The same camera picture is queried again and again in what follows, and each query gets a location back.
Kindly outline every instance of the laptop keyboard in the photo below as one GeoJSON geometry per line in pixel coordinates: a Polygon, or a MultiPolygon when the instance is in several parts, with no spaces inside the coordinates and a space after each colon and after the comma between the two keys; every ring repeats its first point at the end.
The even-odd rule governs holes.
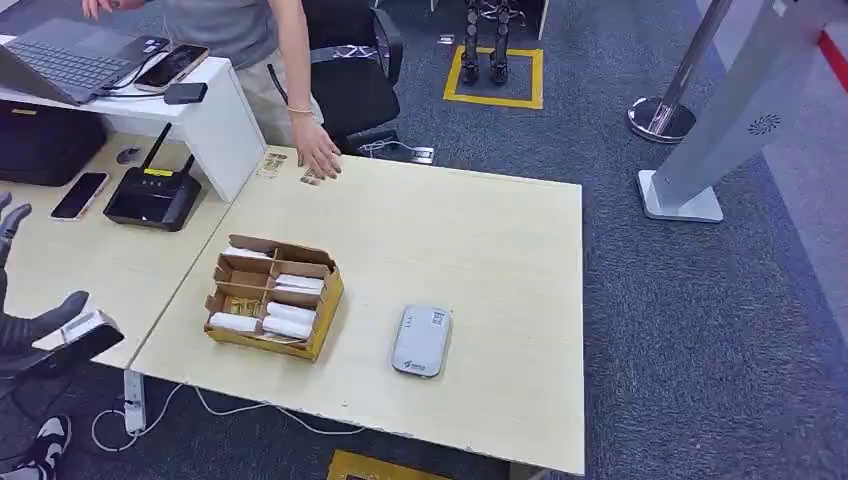
{"type": "Polygon", "coordinates": [[[98,88],[129,64],[112,57],[85,57],[41,42],[14,42],[6,48],[53,83],[98,88]]]}

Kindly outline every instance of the black bag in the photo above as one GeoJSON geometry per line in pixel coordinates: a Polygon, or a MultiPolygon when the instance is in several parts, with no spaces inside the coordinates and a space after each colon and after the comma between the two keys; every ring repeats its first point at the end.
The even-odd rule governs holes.
{"type": "Polygon", "coordinates": [[[0,100],[0,180],[62,186],[105,143],[96,113],[0,100]]]}

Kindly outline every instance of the bracelet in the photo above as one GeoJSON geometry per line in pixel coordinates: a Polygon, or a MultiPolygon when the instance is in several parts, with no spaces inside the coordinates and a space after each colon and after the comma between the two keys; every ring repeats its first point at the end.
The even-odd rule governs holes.
{"type": "Polygon", "coordinates": [[[308,113],[308,114],[312,115],[312,110],[301,110],[299,108],[293,108],[289,105],[286,105],[286,108],[292,113],[308,113]]]}

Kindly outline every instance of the hand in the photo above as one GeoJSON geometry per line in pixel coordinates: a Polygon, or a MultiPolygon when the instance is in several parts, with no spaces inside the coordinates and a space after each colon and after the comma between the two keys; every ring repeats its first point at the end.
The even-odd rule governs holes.
{"type": "MultiPolygon", "coordinates": [[[[0,194],[0,210],[6,208],[11,202],[12,195],[0,194]]],[[[2,312],[0,313],[0,354],[26,351],[33,342],[58,330],[79,315],[88,300],[88,293],[74,292],[62,302],[62,305],[33,319],[14,317],[5,313],[8,287],[6,258],[12,247],[12,239],[15,237],[18,225],[30,212],[32,207],[24,204],[9,212],[0,222],[0,312],[2,312]]]]}
{"type": "Polygon", "coordinates": [[[113,9],[132,10],[144,6],[144,0],[82,0],[82,14],[85,18],[100,20],[100,8],[112,13],[113,9]]]}
{"type": "Polygon", "coordinates": [[[324,180],[325,176],[336,178],[336,174],[342,173],[336,159],[337,155],[341,155],[339,148],[312,115],[292,114],[292,133],[298,158],[312,168],[316,177],[324,180]]]}

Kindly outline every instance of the black router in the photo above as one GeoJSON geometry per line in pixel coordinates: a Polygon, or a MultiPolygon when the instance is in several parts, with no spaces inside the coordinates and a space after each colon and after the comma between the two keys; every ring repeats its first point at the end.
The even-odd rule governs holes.
{"type": "Polygon", "coordinates": [[[116,223],[140,225],[168,232],[182,230],[200,193],[200,183],[190,174],[194,155],[179,172],[150,168],[171,124],[159,134],[140,167],[132,167],[103,210],[116,223]]]}

